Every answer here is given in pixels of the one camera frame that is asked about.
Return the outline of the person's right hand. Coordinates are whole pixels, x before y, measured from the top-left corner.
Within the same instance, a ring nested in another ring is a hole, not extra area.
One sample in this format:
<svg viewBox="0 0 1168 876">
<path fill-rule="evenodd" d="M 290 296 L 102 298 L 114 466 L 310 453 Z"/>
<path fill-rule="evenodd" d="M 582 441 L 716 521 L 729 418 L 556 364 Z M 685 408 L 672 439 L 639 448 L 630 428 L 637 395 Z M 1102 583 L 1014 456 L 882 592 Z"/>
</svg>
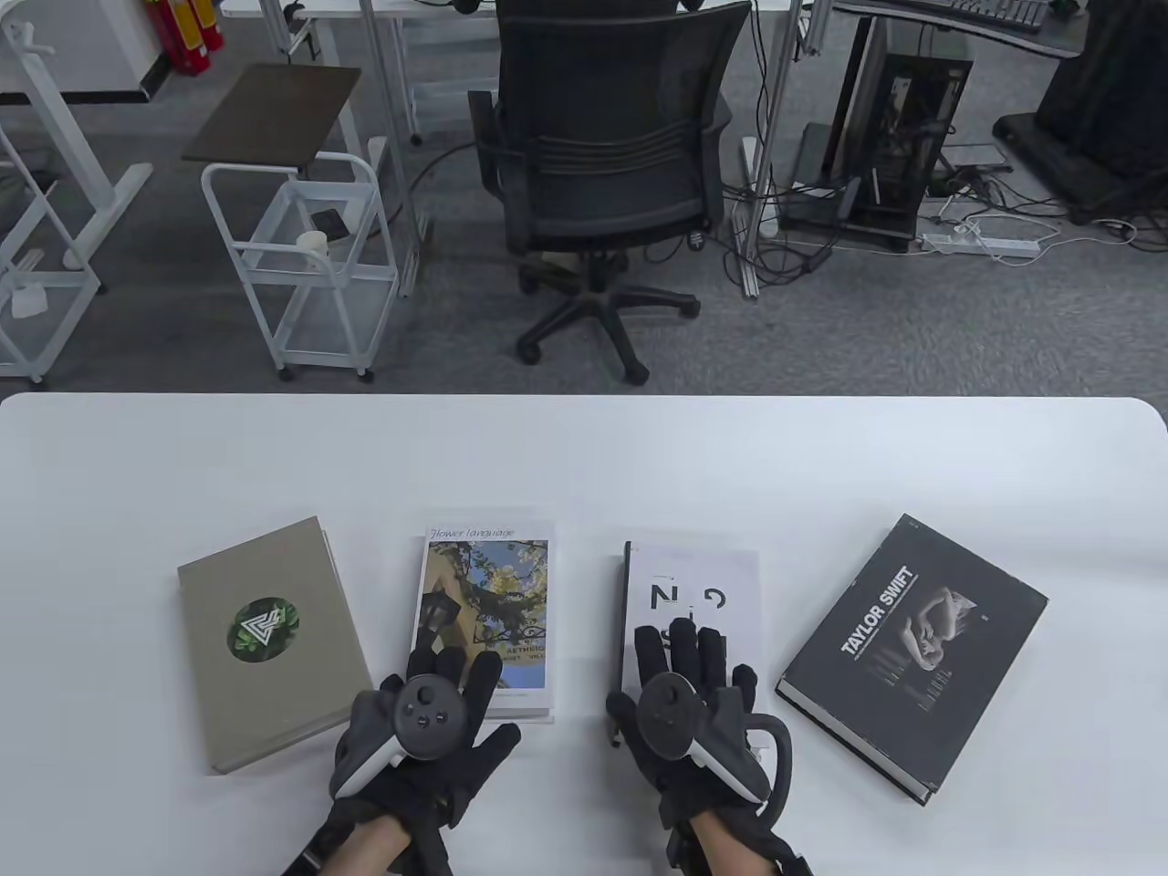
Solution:
<svg viewBox="0 0 1168 876">
<path fill-rule="evenodd" d="M 689 618 L 669 624 L 669 647 L 663 647 L 658 630 L 641 626 L 634 631 L 640 683 L 646 687 L 660 674 L 679 674 L 712 712 L 721 735 L 734 738 L 748 751 L 748 709 L 755 705 L 756 675 L 748 663 L 726 670 L 725 644 L 718 630 L 698 627 Z M 606 712 L 624 738 L 640 776 L 660 797 L 659 815 L 665 829 L 676 829 L 700 815 L 714 815 L 737 830 L 759 829 L 759 806 L 735 793 L 712 771 L 684 759 L 668 762 L 645 743 L 637 725 L 637 704 L 626 693 L 610 693 Z"/>
</svg>

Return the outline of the person's left hand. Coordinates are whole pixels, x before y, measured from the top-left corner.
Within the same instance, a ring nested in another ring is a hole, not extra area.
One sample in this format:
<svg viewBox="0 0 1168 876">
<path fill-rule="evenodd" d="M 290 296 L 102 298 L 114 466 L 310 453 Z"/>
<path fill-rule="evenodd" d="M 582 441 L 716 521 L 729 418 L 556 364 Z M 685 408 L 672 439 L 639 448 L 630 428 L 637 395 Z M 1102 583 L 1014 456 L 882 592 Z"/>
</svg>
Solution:
<svg viewBox="0 0 1168 876">
<path fill-rule="evenodd" d="M 342 797 L 339 790 L 345 781 L 391 738 L 391 714 L 404 684 L 423 674 L 446 679 L 463 696 L 466 723 L 454 750 L 434 760 L 405 758 L 397 766 L 385 765 L 362 790 Z M 349 725 L 335 751 L 329 781 L 334 800 L 331 820 L 367 823 L 378 816 L 392 816 L 413 836 L 422 830 L 458 826 L 484 784 L 521 739 L 517 725 L 500 725 L 484 743 L 475 741 L 501 674 L 502 660 L 496 653 L 479 653 L 470 661 L 463 648 L 451 647 L 442 653 L 417 648 L 410 655 L 404 677 L 392 674 L 377 690 L 359 693 Z"/>
</svg>

